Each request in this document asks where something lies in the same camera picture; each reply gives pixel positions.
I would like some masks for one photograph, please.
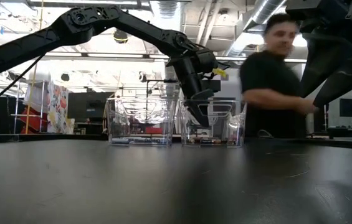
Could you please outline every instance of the man's arm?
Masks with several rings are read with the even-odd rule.
[[[283,95],[271,89],[252,89],[244,92],[244,100],[267,110],[296,110],[301,98]]]
[[[255,55],[242,64],[239,75],[244,100],[266,110],[299,110],[303,99],[283,95],[270,88],[271,71],[268,63]]]

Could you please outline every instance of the table surface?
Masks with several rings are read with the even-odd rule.
[[[352,224],[352,149],[3,143],[0,223]]]

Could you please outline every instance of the colorful poster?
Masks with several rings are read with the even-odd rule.
[[[68,94],[69,91],[61,86],[49,82],[49,112],[48,133],[73,134],[75,120],[68,119]]]

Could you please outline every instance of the black t-shirt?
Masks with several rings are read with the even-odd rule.
[[[271,89],[284,95],[300,96],[300,80],[283,58],[264,51],[250,55],[240,67],[242,93]],[[305,116],[292,110],[263,110],[247,105],[245,135],[257,137],[264,130],[275,138],[304,138]]]

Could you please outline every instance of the yellow tag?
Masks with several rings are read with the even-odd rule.
[[[213,69],[212,72],[215,73],[216,75],[220,75],[221,77],[227,76],[226,71],[224,71],[223,69],[220,69],[220,68],[215,68],[215,69]]]

